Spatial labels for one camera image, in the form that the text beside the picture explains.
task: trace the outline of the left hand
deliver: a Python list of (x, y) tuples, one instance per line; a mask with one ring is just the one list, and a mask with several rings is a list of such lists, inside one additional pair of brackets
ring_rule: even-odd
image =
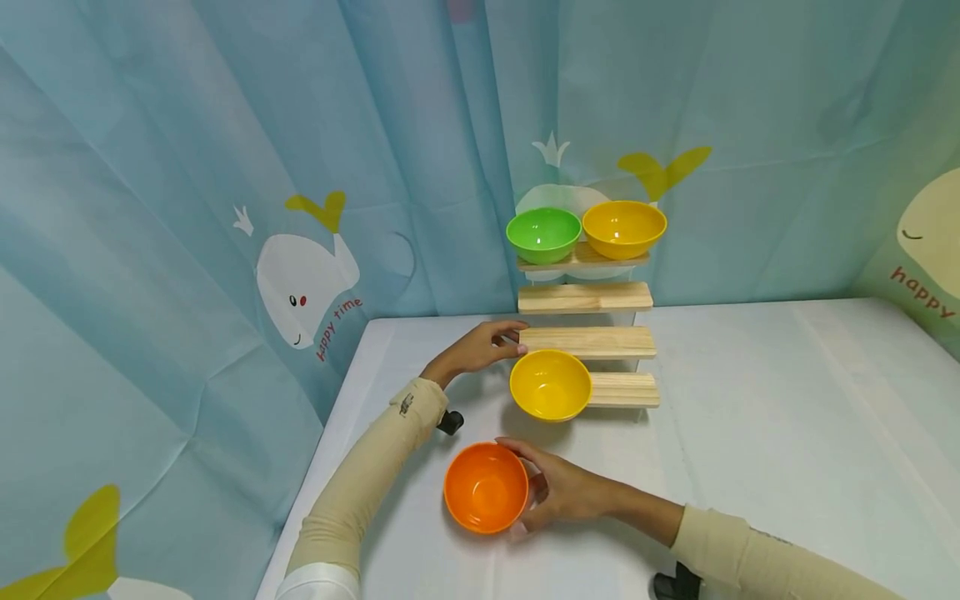
[(480, 371), (505, 358), (522, 356), (527, 347), (519, 343), (519, 332), (528, 326), (523, 321), (480, 323), (430, 361), (420, 377), (436, 381), (445, 389), (461, 373)]

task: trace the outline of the forearm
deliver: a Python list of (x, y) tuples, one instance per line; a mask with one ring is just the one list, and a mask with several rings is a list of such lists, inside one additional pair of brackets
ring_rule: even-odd
[(840, 564), (715, 511), (686, 507), (671, 549), (708, 584), (749, 598), (900, 598)]
[(708, 585), (771, 600), (900, 598), (840, 564), (752, 529), (742, 518), (683, 507), (610, 480), (597, 488), (604, 515), (670, 548)]
[(683, 506), (609, 479), (603, 487), (601, 494), (608, 503), (605, 516), (630, 525), (668, 548), (673, 545), (684, 518)]
[(303, 520), (287, 574), (305, 564), (337, 564), (360, 577), (360, 543), (407, 458), (446, 410), (434, 381), (413, 380), (357, 440)]

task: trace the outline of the bowl rim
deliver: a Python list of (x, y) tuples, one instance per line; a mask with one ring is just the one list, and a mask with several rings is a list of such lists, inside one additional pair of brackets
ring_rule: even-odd
[[(450, 471), (453, 468), (453, 464), (456, 463), (461, 456), (466, 454), (468, 450), (473, 450), (478, 446), (496, 446), (506, 450), (508, 454), (514, 457), (514, 460), (512, 462), (516, 462), (516, 465), (520, 467), (520, 470), (523, 471), (523, 477), (527, 481), (527, 485), (523, 488), (523, 502), (520, 504), (520, 510), (517, 511), (516, 515), (510, 519), (510, 522), (508, 522), (506, 526), (496, 530), (481, 530), (481, 529), (477, 529), (473, 525), (468, 525), (464, 523), (462, 520), (460, 520), (460, 518), (453, 511), (453, 509), (450, 508), (450, 499), (447, 497), (447, 494), (446, 494), (446, 490), (447, 490), (447, 487), (449, 486), (449, 481), (450, 481)], [(498, 444), (497, 442), (475, 442), (473, 444), (467, 445), (462, 450), (457, 452), (457, 455), (453, 457), (453, 460), (450, 461), (450, 464), (446, 466), (446, 472), (444, 473), (444, 505), (446, 506), (446, 511), (450, 513), (450, 516), (453, 517), (453, 520), (457, 521), (457, 524), (463, 527), (464, 529), (466, 529), (467, 531), (473, 532), (475, 534), (480, 534), (483, 536), (492, 536), (494, 534), (498, 534), (500, 532), (506, 531), (507, 529), (510, 529), (510, 526), (513, 525), (516, 522), (516, 520), (520, 518), (521, 515), (523, 515), (523, 512), (527, 508), (528, 500), (530, 500), (530, 477), (527, 473), (526, 467), (523, 465), (523, 462), (520, 461), (520, 457), (516, 456), (516, 454), (514, 454), (514, 452), (510, 448), (504, 445)]]
[[(516, 399), (516, 394), (514, 393), (514, 373), (516, 373), (516, 368), (519, 367), (520, 363), (525, 361), (528, 357), (535, 356), (535, 355), (544, 355), (544, 354), (560, 354), (566, 358), (572, 359), (576, 364), (579, 365), (579, 368), (577, 368), (577, 371), (582, 372), (587, 376), (587, 399), (584, 401), (583, 406), (577, 409), (576, 412), (574, 412), (572, 415), (569, 415), (566, 417), (558, 417), (555, 419), (548, 419), (541, 415), (534, 415), (533, 413), (528, 411), (526, 407), (523, 406), (523, 404), (520, 404), (520, 402)], [(590, 399), (593, 397), (593, 378), (590, 377), (590, 371), (589, 369), (587, 369), (587, 365), (584, 364), (584, 361), (580, 360), (573, 354), (569, 352), (564, 352), (563, 350), (557, 350), (555, 348), (543, 348), (540, 350), (534, 350), (533, 352), (528, 352), (524, 354), (523, 356), (520, 357), (519, 360), (516, 361), (516, 363), (514, 363), (514, 367), (510, 370), (510, 396), (514, 399), (514, 404), (520, 407), (520, 410), (530, 415), (534, 419), (542, 420), (544, 422), (550, 422), (550, 423), (560, 423), (566, 420), (573, 419), (580, 413), (584, 412), (584, 409), (588, 407), (588, 405), (590, 404)]]
[[(515, 241), (514, 241), (514, 238), (510, 235), (510, 227), (511, 227), (511, 226), (514, 224), (514, 222), (515, 222), (517, 219), (519, 219), (521, 216), (526, 215), (526, 214), (529, 214), (529, 213), (532, 213), (532, 212), (560, 212), (560, 213), (564, 213), (565, 215), (568, 215), (568, 216), (572, 217), (572, 218), (577, 222), (577, 234), (574, 235), (572, 239), (567, 240), (567, 241), (565, 241), (565, 242), (563, 242), (562, 244), (559, 244), (559, 245), (557, 245), (557, 246), (551, 246), (551, 247), (549, 247), (549, 248), (531, 248), (531, 247), (529, 247), (529, 246), (524, 246), (523, 244), (518, 244), (518, 242), (515, 242)], [(559, 250), (559, 249), (561, 249), (561, 248), (564, 248), (564, 247), (566, 247), (566, 246), (568, 246), (568, 245), (570, 245), (570, 244), (573, 244), (573, 243), (576, 243), (577, 241), (579, 241), (579, 240), (580, 240), (580, 235), (584, 232), (584, 224), (583, 224), (583, 222), (581, 221), (580, 217), (578, 217), (577, 215), (573, 214), (573, 213), (570, 212), (569, 210), (566, 210), (565, 208), (557, 208), (556, 206), (540, 206), (540, 207), (538, 207), (538, 208), (531, 208), (530, 210), (524, 210), (523, 212), (520, 212), (520, 213), (518, 213), (518, 214), (515, 214), (515, 215), (514, 215), (514, 218), (511, 219), (509, 223), (507, 223), (507, 227), (506, 227), (506, 231), (505, 231), (505, 232), (506, 232), (506, 235), (507, 235), (507, 241), (510, 242), (511, 244), (513, 244), (516, 248), (520, 248), (521, 250), (526, 250), (526, 251), (529, 251), (529, 252), (550, 252), (550, 251), (554, 251), (554, 250)]]
[[(654, 211), (655, 213), (659, 214), (659, 216), (661, 216), (661, 217), (663, 218), (663, 227), (660, 228), (660, 230), (659, 230), (655, 235), (652, 235), (652, 236), (650, 236), (650, 237), (648, 237), (648, 238), (646, 238), (646, 239), (644, 239), (644, 240), (636, 240), (636, 241), (633, 241), (633, 242), (624, 242), (624, 241), (620, 241), (620, 240), (612, 240), (612, 241), (611, 241), (611, 240), (607, 240), (607, 239), (601, 239), (601, 238), (597, 237), (596, 234), (591, 233), (591, 232), (589, 231), (589, 229), (587, 228), (587, 216), (588, 216), (591, 212), (593, 212), (593, 210), (599, 208), (600, 206), (605, 206), (605, 205), (607, 205), (607, 204), (630, 204), (630, 205), (634, 205), (634, 206), (636, 206), (636, 205), (644, 206), (644, 208), (643, 208), (644, 210), (652, 210), (652, 211)], [(610, 200), (610, 201), (607, 201), (607, 202), (604, 202), (604, 203), (595, 204), (594, 206), (591, 206), (590, 208), (588, 208), (588, 209), (587, 209), (587, 212), (584, 213), (584, 218), (583, 218), (583, 223), (582, 223), (582, 225), (583, 225), (584, 233), (587, 235), (587, 237), (591, 237), (591, 238), (593, 238), (593, 239), (595, 239), (595, 240), (597, 240), (597, 241), (603, 242), (603, 243), (605, 243), (605, 244), (613, 244), (613, 245), (615, 245), (615, 246), (639, 246), (640, 244), (649, 244), (650, 242), (656, 242), (657, 240), (659, 240), (659, 239), (663, 236), (663, 234), (666, 233), (666, 228), (667, 228), (668, 223), (667, 223), (666, 213), (664, 213), (662, 210), (660, 210), (660, 209), (659, 209), (658, 207), (656, 207), (656, 206), (650, 206), (649, 203), (646, 203), (646, 202), (643, 202), (643, 201), (640, 201), (640, 200)]]

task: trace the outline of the plastic bowl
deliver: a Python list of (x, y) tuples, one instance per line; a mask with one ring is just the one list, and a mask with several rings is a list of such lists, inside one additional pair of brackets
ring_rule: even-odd
[(527, 471), (500, 444), (467, 446), (453, 459), (444, 479), (444, 502), (454, 520), (477, 534), (508, 529), (527, 506)]
[(537, 350), (516, 361), (510, 373), (516, 404), (540, 420), (570, 420), (587, 408), (593, 383), (587, 367), (572, 354)]
[(507, 239), (516, 254), (535, 265), (566, 258), (577, 245), (583, 226), (577, 215), (545, 206), (521, 212), (507, 224)]
[(587, 241), (610, 260), (637, 258), (666, 231), (666, 215), (633, 200), (601, 203), (584, 213)]

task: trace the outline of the wooden stair rack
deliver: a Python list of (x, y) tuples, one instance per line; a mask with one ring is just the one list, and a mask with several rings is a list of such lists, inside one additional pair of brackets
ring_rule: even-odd
[[(626, 261), (609, 260), (580, 242), (565, 260), (552, 265), (532, 265), (517, 260), (521, 271), (610, 268), (643, 264), (644, 254)], [(570, 315), (639, 312), (654, 305), (646, 283), (567, 283), (527, 286), (519, 291), (517, 310), (523, 315)], [(583, 361), (650, 359), (657, 355), (653, 336), (643, 326), (530, 327), (520, 332), (520, 342), (534, 350), (559, 349)], [(644, 372), (590, 372), (593, 396), (588, 408), (647, 409), (660, 406), (654, 376)]]

